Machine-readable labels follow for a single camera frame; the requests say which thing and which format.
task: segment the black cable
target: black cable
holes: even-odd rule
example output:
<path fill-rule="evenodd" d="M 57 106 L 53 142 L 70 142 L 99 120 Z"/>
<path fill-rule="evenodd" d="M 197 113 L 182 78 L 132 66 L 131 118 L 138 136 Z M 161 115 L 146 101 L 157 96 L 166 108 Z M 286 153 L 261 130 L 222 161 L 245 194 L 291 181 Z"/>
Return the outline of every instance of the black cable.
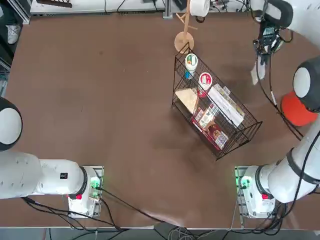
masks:
<path fill-rule="evenodd" d="M 261 84 L 261 79 L 259 77 L 259 71 L 258 71 L 258 61 L 259 60 L 259 56 L 257 55 L 256 56 L 256 62 L 255 62 L 255 70 L 256 70 L 256 76 L 258 78 L 258 84 L 265 96 L 265 98 L 270 102 L 270 104 L 275 108 L 275 110 L 277 111 L 277 113 L 281 116 L 281 118 L 283 119 L 284 123 L 287 125 L 288 129 L 292 132 L 292 134 L 299 140 L 301 141 L 301 138 L 297 136 L 297 134 L 292 130 L 294 129 L 302 138 L 304 137 L 304 135 L 286 118 L 286 116 L 284 116 L 284 114 L 279 110 L 278 106 L 276 104 L 274 104 L 272 102 L 272 100 L 268 97 L 268 95 L 266 94 L 266 91 L 264 90 L 262 84 Z M 269 84 L 271 85 L 271 69 L 272 69 L 272 66 L 271 64 L 269 64 Z"/>
<path fill-rule="evenodd" d="M 120 4 L 120 6 L 118 6 L 118 8 L 117 8 L 117 10 L 116 10 L 116 13 L 118 13 L 118 12 L 119 12 L 120 7 L 122 6 L 122 4 L 124 4 L 124 3 L 125 3 L 125 1 L 126 1 L 126 0 L 123 0 L 123 1 L 122 1 L 122 3 Z"/>
<path fill-rule="evenodd" d="M 65 214 L 62 214 L 62 213 L 54 212 L 53 210 L 51 210 L 51 209 L 49 209 L 49 208 L 47 208 L 47 209 L 49 209 L 50 211 L 46 211 L 46 210 L 39 209 L 39 208 L 33 206 L 31 203 L 29 203 L 29 202 L 27 202 L 27 201 L 25 201 L 25 203 L 26 203 L 27 205 L 29 205 L 31 208 L 33 208 L 33 209 L 35 209 L 35 210 L 37 210 L 37 211 L 39 211 L 39 212 L 48 213 L 48 214 L 53 214 L 53 215 L 59 216 L 60 218 L 62 218 L 65 222 L 67 222 L 71 227 L 73 227 L 73 228 L 76 229 L 76 230 L 79 230 L 79 231 L 86 230 L 86 231 L 88 231 L 88 232 L 95 232 L 95 231 L 96 231 L 95 229 L 87 229 L 87 228 L 86 228 L 85 226 L 83 226 L 78 220 L 76 220 L 75 218 L 73 218 L 73 217 L 71 217 L 71 216 L 68 216 L 68 215 L 65 215 Z M 72 223 L 70 223 L 69 221 L 67 221 L 66 219 L 64 219 L 62 216 L 67 217 L 67 218 L 69 218 L 69 219 L 72 219 L 72 220 L 76 221 L 76 222 L 82 227 L 82 229 L 74 226 Z"/>
<path fill-rule="evenodd" d="M 154 5 L 154 7 L 155 7 L 155 10 L 156 10 L 157 12 L 159 12 L 159 10 L 158 10 L 158 8 L 157 8 L 157 6 L 156 6 L 156 0 L 152 0 L 152 2 L 153 2 L 153 5 Z"/>
<path fill-rule="evenodd" d="M 264 233 L 265 231 L 269 230 L 273 224 L 273 222 L 271 222 L 271 224 L 268 226 L 268 227 L 265 227 L 265 228 L 262 228 L 260 229 L 260 227 L 265 224 L 265 222 L 267 220 L 269 220 L 269 218 L 273 215 L 273 213 L 278 213 L 278 210 L 280 208 L 281 204 L 279 204 L 277 207 L 275 207 L 273 209 L 273 211 L 267 216 L 266 219 L 264 219 L 255 229 L 252 229 L 252 230 L 245 230 L 245 231 L 234 231 L 234 230 L 230 230 L 229 232 L 233 232 L 233 233 L 236 233 L 236 234 L 262 234 Z"/>
<path fill-rule="evenodd" d="M 221 13 L 220 9 L 217 8 L 215 5 L 212 5 L 213 8 L 217 9 L 219 11 L 219 13 Z"/>
<path fill-rule="evenodd" d="M 244 8 L 244 6 L 246 5 L 246 2 L 245 2 L 245 0 L 243 0 L 243 1 L 240 1 L 240 0 L 235 0 L 236 2 L 239 2 L 239 3 L 241 3 L 242 4 L 242 6 L 241 6 L 241 8 L 240 8 L 240 10 L 239 10 L 239 12 L 242 12 L 242 9 Z"/>
<path fill-rule="evenodd" d="M 247 4 L 248 4 L 248 7 L 249 7 L 249 11 L 250 11 L 250 15 L 251 15 L 252 20 L 253 20 L 254 22 L 260 24 L 260 22 L 258 22 L 258 21 L 256 20 L 256 18 L 254 17 L 254 13 L 252 12 L 251 0 L 247 0 Z"/>
<path fill-rule="evenodd" d="M 223 4 L 223 6 L 224 6 L 225 11 L 228 12 L 228 9 L 227 9 L 227 6 L 226 6 L 226 4 L 225 4 L 225 1 L 224 1 L 224 0 L 221 0 L 221 2 L 222 2 L 222 4 Z"/>
<path fill-rule="evenodd" d="M 283 37 L 281 37 L 281 39 L 287 44 L 291 43 L 292 40 L 294 39 L 294 32 L 290 30 L 290 40 L 289 41 L 285 40 Z"/>
<path fill-rule="evenodd" d="M 127 205 L 128 207 L 130 207 L 130 208 L 132 208 L 132 209 L 134 209 L 134 210 L 136 210 L 136 211 L 138 211 L 138 212 L 141 213 L 142 215 L 145 215 L 146 217 L 148 217 L 148 218 L 150 218 L 150 219 L 152 219 L 152 220 L 158 221 L 158 222 L 160 222 L 160 223 L 163 223 L 163 222 L 164 222 L 164 221 L 162 221 L 162 220 L 160 220 L 160 219 L 158 219 L 158 218 L 156 218 L 156 217 L 150 216 L 149 214 L 147 214 L 147 213 L 141 211 L 140 209 L 132 206 L 131 204 L 127 203 L 126 201 L 122 200 L 121 198 L 117 197 L 116 195 L 112 194 L 111 192 L 103 189 L 102 187 L 96 187 L 95 189 L 104 191 L 105 193 L 107 193 L 107 194 L 109 194 L 110 196 L 114 197 L 115 199 L 119 200 L 119 201 L 122 202 L 123 204 Z"/>
<path fill-rule="evenodd" d="M 105 200 L 103 200 L 102 198 L 100 198 L 100 200 L 101 200 L 101 202 L 105 205 L 106 209 L 108 210 L 110 220 L 111 220 L 112 224 L 114 225 L 114 227 L 115 227 L 117 230 L 121 231 L 121 228 L 116 225 L 116 223 L 115 223 L 115 221 L 114 221 L 114 218 L 112 217 L 111 210 L 110 210 L 107 202 L 106 202 Z"/>
<path fill-rule="evenodd" d="M 303 164 L 302 164 L 302 168 L 301 168 L 301 173 L 300 173 L 300 176 L 299 176 L 299 181 L 298 181 L 298 185 L 297 185 L 297 188 L 296 188 L 296 191 L 295 191 L 295 195 L 294 195 L 294 199 L 292 201 L 292 205 L 290 207 L 290 209 L 287 211 L 287 205 L 285 205 L 285 208 L 284 208 L 284 211 L 283 211 L 283 214 L 281 215 L 281 217 L 279 217 L 274 223 L 275 224 L 279 224 L 279 228 L 277 229 L 277 231 L 275 233 L 269 233 L 269 235 L 275 235 L 277 234 L 279 231 L 280 231 L 280 228 L 281 228 L 281 225 L 282 225 L 282 222 L 283 222 L 283 219 L 288 216 L 291 211 L 293 210 L 295 204 L 296 204 L 296 201 L 297 201 L 297 198 L 298 198 L 298 194 L 299 194 L 299 190 L 300 190 L 300 186 L 301 186 L 301 183 L 302 183 L 302 179 L 303 179 L 303 174 L 305 172 L 305 168 L 306 168 L 306 164 L 307 164 L 307 160 L 308 160 L 308 157 L 310 155 L 310 152 L 311 150 L 313 149 L 314 145 L 316 144 L 318 138 L 320 136 L 320 131 L 317 133 L 317 135 L 315 136 L 315 138 L 313 139 L 305 157 L 304 157 L 304 160 L 303 160 Z"/>
<path fill-rule="evenodd" d="M 203 235 L 205 235 L 205 234 L 209 234 L 209 233 L 213 233 L 213 232 L 215 232 L 216 230 L 210 230 L 210 231 L 205 231 L 205 232 L 203 232 L 203 233 L 201 233 L 201 234 L 199 234 L 199 235 L 195 235 L 197 238 L 200 238 L 200 237 L 202 237 Z"/>
<path fill-rule="evenodd" d="M 51 237 L 51 228 L 49 228 L 49 237 L 50 237 L 50 240 L 52 240 L 52 237 Z"/>
<path fill-rule="evenodd" d="M 119 232 L 119 233 L 117 233 L 116 235 L 110 237 L 108 240 L 114 239 L 116 236 L 118 236 L 119 234 L 122 234 L 122 233 L 123 233 L 123 232 Z"/>
<path fill-rule="evenodd" d="M 85 214 L 82 214 L 82 213 L 79 213 L 79 212 L 75 212 L 75 211 L 69 211 L 69 210 L 62 210 L 62 209 L 57 209 L 57 208 L 54 208 L 54 207 L 51 207 L 51 206 L 46 206 L 46 205 L 43 205 L 43 204 L 40 204 L 36 201 L 34 201 L 33 199 L 29 198 L 29 197 L 23 197 L 23 199 L 25 199 L 26 201 L 28 201 L 29 203 L 33 204 L 33 205 L 36 205 L 36 206 L 39 206 L 39 207 L 43 207 L 43 208 L 47 208 L 47 209 L 50 209 L 50 210 L 53 210 L 53 211 L 58 211 L 58 212 L 63 212 L 63 213 L 68 213 L 68 214 L 75 214 L 75 215 L 79 215 L 79 216 L 83 216 L 83 217 L 86 217 L 88 219 L 91 219 L 91 220 L 94 220 L 94 221 L 97 221 L 97 222 L 101 222 L 101 223 L 105 223 L 105 224 L 109 224 L 113 227 L 115 227 L 112 223 L 110 222 L 107 222 L 107 221 L 104 221 L 104 220 L 100 220 L 100 219 L 96 219 L 94 217 L 91 217 L 91 216 L 87 216 Z"/>
<path fill-rule="evenodd" d="M 95 232 L 96 232 L 96 231 L 94 231 L 94 232 L 85 232 L 85 233 L 83 233 L 83 234 L 81 234 L 81 235 L 79 235 L 79 236 L 76 236 L 76 237 L 72 238 L 71 240 L 77 240 L 77 239 L 79 239 L 79 238 L 81 238 L 81 237 L 84 237 L 84 236 L 86 236 L 86 235 L 94 234 Z M 98 231 L 97 233 L 100 234 L 100 233 L 115 233 L 115 232 L 114 232 L 114 231 Z M 113 239 L 114 237 L 118 236 L 118 235 L 121 234 L 121 233 L 122 233 L 122 232 L 118 232 L 116 235 L 112 236 L 112 237 L 109 238 L 108 240 Z"/>
<path fill-rule="evenodd" d="M 153 228 L 153 230 L 159 234 L 164 240 L 168 240 L 165 236 L 163 236 L 157 229 Z"/>
<path fill-rule="evenodd" d="M 228 235 L 230 232 L 231 232 L 231 231 L 227 231 L 227 232 L 225 233 L 225 235 L 223 236 L 222 240 L 225 240 L 225 238 L 227 237 L 227 235 Z"/>
<path fill-rule="evenodd" d="M 301 173 L 300 173 L 300 176 L 299 176 L 299 182 L 298 182 L 298 186 L 296 188 L 296 191 L 295 191 L 295 195 L 294 195 L 294 199 L 293 199 L 293 202 L 292 202 L 292 205 L 290 207 L 290 209 L 288 210 L 288 212 L 286 212 L 282 217 L 281 219 L 285 218 L 286 216 L 288 216 L 291 211 L 293 210 L 295 204 L 296 204 L 296 201 L 297 201 L 297 198 L 298 198 L 298 194 L 299 194 L 299 190 L 300 190 L 300 186 L 301 186 L 301 182 L 302 182 L 302 179 L 303 179 L 303 175 L 305 173 L 305 168 L 306 168 L 306 164 L 307 164 L 307 160 L 308 160 L 308 157 L 310 155 L 310 152 L 311 150 L 313 149 L 314 145 L 316 144 L 318 138 L 320 136 L 320 131 L 316 134 L 316 136 L 314 137 L 309 149 L 308 149 L 308 152 L 306 153 L 305 155 L 305 158 L 303 160 L 303 165 L 302 165 L 302 168 L 301 168 Z"/>

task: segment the wooden mug tree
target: wooden mug tree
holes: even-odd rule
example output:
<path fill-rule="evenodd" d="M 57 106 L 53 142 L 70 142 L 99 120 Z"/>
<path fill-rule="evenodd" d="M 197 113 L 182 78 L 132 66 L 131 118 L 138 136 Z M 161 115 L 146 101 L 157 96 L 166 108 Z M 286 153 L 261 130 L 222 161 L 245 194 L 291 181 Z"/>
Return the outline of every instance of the wooden mug tree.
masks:
<path fill-rule="evenodd" d="M 176 13 L 176 16 L 181 20 L 181 22 L 184 24 L 184 29 L 182 32 L 179 32 L 174 39 L 174 47 L 175 49 L 181 54 L 184 53 L 187 47 L 184 47 L 186 43 L 189 42 L 190 49 L 193 49 L 195 46 L 195 41 L 192 35 L 188 32 L 188 28 L 197 30 L 194 26 L 189 26 L 189 18 L 190 18 L 190 0 L 187 0 L 186 4 L 186 13 L 180 16 L 178 13 Z"/>

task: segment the table surface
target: table surface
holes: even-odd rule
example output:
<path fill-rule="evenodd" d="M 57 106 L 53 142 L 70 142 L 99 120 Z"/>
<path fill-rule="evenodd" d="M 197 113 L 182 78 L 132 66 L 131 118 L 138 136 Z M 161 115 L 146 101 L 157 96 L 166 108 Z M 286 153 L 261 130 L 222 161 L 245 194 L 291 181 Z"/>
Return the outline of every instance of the table surface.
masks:
<path fill-rule="evenodd" d="M 191 25 L 198 27 L 190 30 L 196 54 L 263 121 L 250 143 L 215 161 L 183 116 L 171 109 L 174 38 L 183 29 L 177 18 L 113 14 L 33 18 L 23 27 L 6 94 L 23 116 L 14 150 L 104 166 L 104 186 L 110 192 L 174 225 L 229 228 L 236 200 L 234 167 L 272 163 L 298 142 L 251 83 L 252 41 L 259 26 L 239 13 L 214 14 L 203 24 L 192 17 Z M 276 53 L 272 83 L 278 100 L 292 90 L 297 66 L 317 55 L 297 34 Z M 116 224 L 155 224 L 104 198 Z M 61 196 L 35 199 L 68 207 Z M 21 199 L 0 202 L 2 227 L 67 226 Z M 282 227 L 319 230 L 318 202 L 313 195 L 299 200 Z M 105 209 L 101 219 L 109 220 Z M 246 220 L 246 228 L 256 225 L 256 220 Z M 240 226 L 237 211 L 233 227 Z"/>

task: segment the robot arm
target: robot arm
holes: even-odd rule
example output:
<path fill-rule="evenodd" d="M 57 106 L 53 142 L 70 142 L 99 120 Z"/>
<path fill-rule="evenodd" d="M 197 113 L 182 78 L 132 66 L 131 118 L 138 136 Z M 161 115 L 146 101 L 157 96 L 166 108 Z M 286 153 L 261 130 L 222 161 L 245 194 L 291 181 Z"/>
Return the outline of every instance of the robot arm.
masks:
<path fill-rule="evenodd" d="M 0 199 L 68 195 L 70 211 L 92 217 L 100 192 L 92 185 L 101 185 L 96 171 L 70 160 L 38 159 L 32 154 L 10 151 L 22 129 L 17 107 L 0 97 Z"/>
<path fill-rule="evenodd" d="M 253 11 L 264 13 L 264 21 L 299 33 L 320 48 L 320 2 L 317 0 L 251 0 Z M 302 63 L 293 78 L 295 94 L 305 107 L 320 112 L 320 56 Z M 278 162 L 250 166 L 241 181 L 249 217 L 266 218 L 275 200 L 288 203 L 295 199 L 307 152 L 310 153 L 302 174 L 296 199 L 312 192 L 320 184 L 320 116 L 298 146 Z"/>

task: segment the wire basket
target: wire basket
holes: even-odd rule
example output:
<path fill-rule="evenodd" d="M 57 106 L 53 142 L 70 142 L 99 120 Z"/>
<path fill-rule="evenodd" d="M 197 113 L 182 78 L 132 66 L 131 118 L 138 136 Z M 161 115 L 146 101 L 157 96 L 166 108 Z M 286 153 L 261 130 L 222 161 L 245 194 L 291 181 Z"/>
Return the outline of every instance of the wire basket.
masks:
<path fill-rule="evenodd" d="M 191 74 L 185 67 L 185 57 L 186 54 L 195 53 L 190 49 L 189 43 L 182 49 L 183 51 L 180 52 L 183 53 L 178 53 L 174 58 L 174 84 L 171 107 L 177 108 L 181 112 L 218 160 L 231 151 L 250 142 L 260 128 L 262 121 L 255 119 L 248 109 L 199 57 L 196 70 Z M 202 73 L 209 73 L 212 76 L 211 88 L 221 88 L 224 93 L 228 94 L 226 98 L 231 99 L 230 102 L 243 114 L 240 123 L 236 122 L 230 114 L 228 115 L 226 109 L 223 111 L 222 108 L 219 107 L 219 104 L 209 96 L 209 91 L 204 91 L 199 85 L 198 80 Z M 181 101 L 177 95 L 181 90 L 192 91 L 194 93 L 193 95 L 196 95 L 195 108 L 190 110 L 190 108 L 187 108 L 186 104 Z M 213 115 L 214 118 L 204 127 L 203 117 L 206 114 Z"/>

